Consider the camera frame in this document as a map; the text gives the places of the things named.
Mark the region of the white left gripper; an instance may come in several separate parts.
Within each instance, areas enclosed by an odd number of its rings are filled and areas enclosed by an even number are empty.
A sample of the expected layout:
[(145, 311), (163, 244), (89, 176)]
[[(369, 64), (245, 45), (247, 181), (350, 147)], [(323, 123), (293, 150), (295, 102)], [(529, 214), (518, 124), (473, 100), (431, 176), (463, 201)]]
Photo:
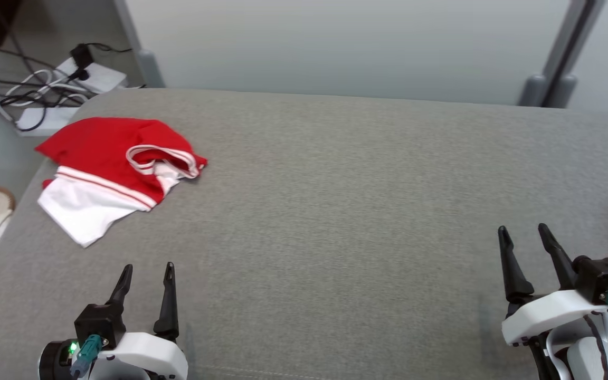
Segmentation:
[[(124, 306), (132, 282), (133, 265), (126, 264), (106, 305)], [(188, 361), (176, 344), (179, 336), (175, 265), (168, 262), (164, 295), (154, 335), (127, 332), (113, 350), (98, 354), (91, 379), (186, 379)]]

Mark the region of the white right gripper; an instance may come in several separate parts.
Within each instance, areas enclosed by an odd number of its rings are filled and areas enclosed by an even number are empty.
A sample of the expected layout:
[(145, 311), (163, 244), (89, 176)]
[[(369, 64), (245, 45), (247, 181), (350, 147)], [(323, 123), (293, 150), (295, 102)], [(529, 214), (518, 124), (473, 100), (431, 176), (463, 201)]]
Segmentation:
[(529, 339), (548, 333), (554, 345), (570, 345), (592, 336), (584, 317), (590, 317), (601, 337), (608, 341), (608, 306), (594, 305), (576, 289), (576, 272), (564, 248), (547, 224), (538, 224), (545, 251), (550, 255), (560, 288), (550, 295), (534, 300), (534, 287), (521, 270), (514, 255), (514, 243), (505, 226), (498, 228), (500, 263), (502, 267), (507, 318), (501, 324), (502, 336), (508, 346), (521, 346)]

